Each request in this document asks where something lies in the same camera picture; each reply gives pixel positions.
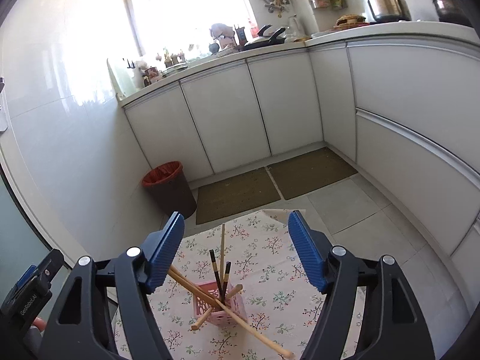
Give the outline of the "floral tablecloth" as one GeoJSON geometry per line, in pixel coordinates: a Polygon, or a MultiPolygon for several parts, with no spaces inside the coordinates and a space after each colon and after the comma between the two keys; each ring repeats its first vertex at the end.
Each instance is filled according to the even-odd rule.
{"type": "MultiPolygon", "coordinates": [[[[236,297],[243,316],[258,333],[301,357],[315,328],[325,297],[308,282],[290,239],[287,210],[261,210],[185,238],[174,265],[188,280],[216,282],[209,252],[232,263],[229,286],[241,284],[236,297]]],[[[174,359],[279,359],[279,353],[235,323],[218,326],[212,314],[199,330],[190,292],[172,278],[148,297],[154,318],[174,359]]]]}

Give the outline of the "wooden chopstick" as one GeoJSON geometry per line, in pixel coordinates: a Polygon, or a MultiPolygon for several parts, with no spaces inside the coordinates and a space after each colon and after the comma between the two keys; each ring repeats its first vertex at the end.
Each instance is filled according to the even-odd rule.
{"type": "MultiPolygon", "coordinates": [[[[199,288],[209,293],[213,297],[220,297],[217,284],[213,281],[200,283],[199,288]]],[[[231,309],[231,311],[233,311],[233,313],[235,313],[238,317],[242,318],[245,322],[247,322],[247,314],[241,295],[243,286],[240,283],[236,284],[235,286],[229,283],[227,287],[227,294],[230,294],[230,292],[232,292],[233,290],[236,290],[236,292],[226,300],[227,306],[231,309]]],[[[197,319],[202,317],[207,312],[207,310],[212,307],[210,304],[206,303],[204,300],[197,297],[196,295],[193,296],[192,304],[193,315],[197,319]]],[[[231,316],[219,306],[212,309],[205,322],[215,325],[219,328],[226,328],[237,324],[237,322],[232,319],[231,316]]]]}
{"type": "Polygon", "coordinates": [[[224,236],[225,236],[225,225],[221,225],[221,234],[220,234],[220,300],[224,301],[224,236]]]}
{"type": "Polygon", "coordinates": [[[172,279],[174,279],[174,281],[176,281],[176,283],[179,283],[180,286],[182,286],[184,289],[191,292],[198,299],[201,299],[202,301],[204,301],[208,305],[212,306],[214,309],[219,309],[219,306],[218,306],[217,301],[216,301],[217,300],[216,297],[210,295],[209,292],[201,289],[195,283],[189,281],[173,265],[171,265],[169,267],[168,275],[172,279]]]}
{"type": "Polygon", "coordinates": [[[294,359],[295,354],[289,351],[288,349],[285,349],[281,347],[281,345],[277,344],[276,342],[268,339],[266,336],[262,335],[259,333],[257,330],[255,330],[253,327],[251,327],[244,319],[242,319],[238,314],[233,312],[228,306],[223,304],[218,298],[217,298],[217,304],[219,308],[221,308],[227,315],[229,315],[238,325],[240,325],[242,328],[244,328],[247,332],[252,334],[257,340],[261,341],[264,343],[267,347],[270,347],[271,350],[274,350],[281,356],[283,356],[286,359],[294,359]]]}

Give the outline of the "brown trash bin red liner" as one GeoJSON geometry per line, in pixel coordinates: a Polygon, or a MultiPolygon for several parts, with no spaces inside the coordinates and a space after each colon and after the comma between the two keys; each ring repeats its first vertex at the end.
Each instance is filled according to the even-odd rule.
{"type": "Polygon", "coordinates": [[[197,209],[180,161],[171,161],[152,169],[142,178],[142,186],[168,216],[177,211],[188,219],[197,209]]]}

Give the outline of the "black frying pan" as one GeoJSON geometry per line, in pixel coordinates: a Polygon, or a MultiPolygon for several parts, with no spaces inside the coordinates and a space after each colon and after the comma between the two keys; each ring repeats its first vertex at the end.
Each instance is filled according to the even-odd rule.
{"type": "Polygon", "coordinates": [[[287,30],[286,27],[280,27],[270,35],[266,31],[272,27],[271,24],[265,24],[257,33],[257,37],[248,41],[243,47],[243,50],[252,50],[261,47],[270,47],[281,45],[285,43],[285,38],[281,35],[287,30]]]}

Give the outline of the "olive floor mat right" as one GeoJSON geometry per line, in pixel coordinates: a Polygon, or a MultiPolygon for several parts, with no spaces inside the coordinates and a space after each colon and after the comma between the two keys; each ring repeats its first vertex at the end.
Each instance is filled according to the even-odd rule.
{"type": "Polygon", "coordinates": [[[353,166],[327,147],[272,164],[269,171],[286,200],[357,173],[353,166]]]}

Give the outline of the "olive floor mat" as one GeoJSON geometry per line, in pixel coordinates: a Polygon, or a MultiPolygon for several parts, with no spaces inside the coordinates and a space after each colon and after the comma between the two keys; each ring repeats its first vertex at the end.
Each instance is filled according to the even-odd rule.
{"type": "Polygon", "coordinates": [[[204,224],[281,199],[262,167],[199,188],[196,224],[204,224]]]}
{"type": "Polygon", "coordinates": [[[269,171],[286,200],[357,173],[353,166],[327,147],[272,164],[269,171]]]}

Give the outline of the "olive floor mat left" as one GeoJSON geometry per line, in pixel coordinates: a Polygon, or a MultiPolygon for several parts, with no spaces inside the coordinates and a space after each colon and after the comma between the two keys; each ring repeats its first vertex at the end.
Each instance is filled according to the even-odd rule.
{"type": "Polygon", "coordinates": [[[199,188],[196,224],[204,224],[281,199],[262,167],[199,188]]]}

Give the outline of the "white kitchen cabinets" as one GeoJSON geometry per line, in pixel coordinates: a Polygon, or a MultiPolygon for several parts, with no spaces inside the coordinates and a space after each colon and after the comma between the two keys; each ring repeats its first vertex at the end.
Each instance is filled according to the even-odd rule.
{"type": "Polygon", "coordinates": [[[201,63],[121,101],[148,164],[199,181],[320,144],[354,163],[479,303],[479,36],[374,24],[201,63]]]}

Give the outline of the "steel kettle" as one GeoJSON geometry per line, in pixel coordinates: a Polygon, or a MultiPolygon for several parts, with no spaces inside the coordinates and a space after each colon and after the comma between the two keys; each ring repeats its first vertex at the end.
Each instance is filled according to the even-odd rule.
{"type": "Polygon", "coordinates": [[[367,0],[373,19],[377,23],[411,21],[405,0],[367,0]]]}

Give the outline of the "black chopstick gold band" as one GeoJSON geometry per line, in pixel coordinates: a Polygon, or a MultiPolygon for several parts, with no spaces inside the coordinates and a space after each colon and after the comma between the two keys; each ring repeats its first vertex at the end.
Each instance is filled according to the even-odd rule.
{"type": "Polygon", "coordinates": [[[216,286],[217,286],[218,293],[219,293],[219,298],[220,298],[220,301],[221,301],[223,291],[222,291],[222,283],[221,283],[220,274],[219,274],[218,267],[217,267],[217,264],[216,264],[216,256],[215,256],[214,250],[209,250],[209,253],[210,253],[210,258],[211,258],[212,269],[213,269],[214,276],[215,276],[215,279],[216,279],[216,286]]]}
{"type": "Polygon", "coordinates": [[[228,287],[228,282],[229,282],[229,277],[230,277],[230,268],[231,268],[231,262],[227,261],[225,270],[224,270],[224,276],[223,276],[223,284],[222,284],[222,292],[220,296],[220,301],[225,304],[225,297],[227,293],[227,287],[228,287]]]}

